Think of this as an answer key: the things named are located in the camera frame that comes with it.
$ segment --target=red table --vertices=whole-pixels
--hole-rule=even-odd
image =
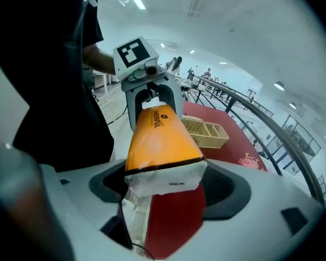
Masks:
[[[220,149],[201,148],[207,159],[217,159],[238,164],[240,158],[258,159],[259,169],[266,167],[252,143],[235,121],[224,111],[184,101],[183,113],[219,124],[228,134],[229,140]],[[155,259],[166,259],[187,242],[202,225],[205,208],[204,190],[175,194],[154,195],[151,201],[145,248]]]

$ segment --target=black shirt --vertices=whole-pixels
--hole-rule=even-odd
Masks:
[[[82,48],[101,40],[97,0],[4,0],[0,7],[0,66],[30,106],[14,146],[57,171],[111,157],[114,140],[82,80]]]

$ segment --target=chair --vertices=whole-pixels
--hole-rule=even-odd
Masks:
[[[93,98],[95,100],[97,100],[97,102],[98,102],[99,99],[97,98],[97,96],[95,94],[93,94],[95,85],[94,85],[94,78],[93,78],[92,74],[93,74],[92,69],[88,69],[88,68],[82,69],[83,82],[87,86],[87,88],[91,91]]]

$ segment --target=black cable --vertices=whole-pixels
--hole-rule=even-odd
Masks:
[[[121,114],[121,116],[117,117],[116,119],[114,119],[113,121],[111,121],[110,123],[108,123],[108,125],[109,125],[109,124],[112,124],[113,122],[115,122],[115,121],[117,121],[119,118],[121,118],[121,117],[124,115],[124,112]]]
[[[139,248],[142,248],[143,250],[145,250],[148,253],[148,255],[151,256],[152,260],[155,260],[154,257],[153,257],[153,255],[146,248],[144,248],[143,246],[138,245],[138,244],[135,244],[135,243],[132,243],[132,245],[138,246]]]

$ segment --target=woven basket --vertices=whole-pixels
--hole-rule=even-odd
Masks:
[[[200,148],[219,149],[229,139],[227,133],[218,124],[207,123],[186,117],[183,117],[182,122],[192,139]]]

